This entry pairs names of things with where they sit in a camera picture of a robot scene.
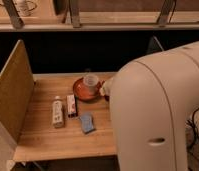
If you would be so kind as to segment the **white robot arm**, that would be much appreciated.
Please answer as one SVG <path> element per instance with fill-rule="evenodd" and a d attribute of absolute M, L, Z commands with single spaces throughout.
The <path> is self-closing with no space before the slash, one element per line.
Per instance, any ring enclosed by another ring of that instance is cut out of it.
<path fill-rule="evenodd" d="M 188 171 L 185 123 L 199 108 L 199 41 L 127 63 L 102 90 L 120 171 Z"/>

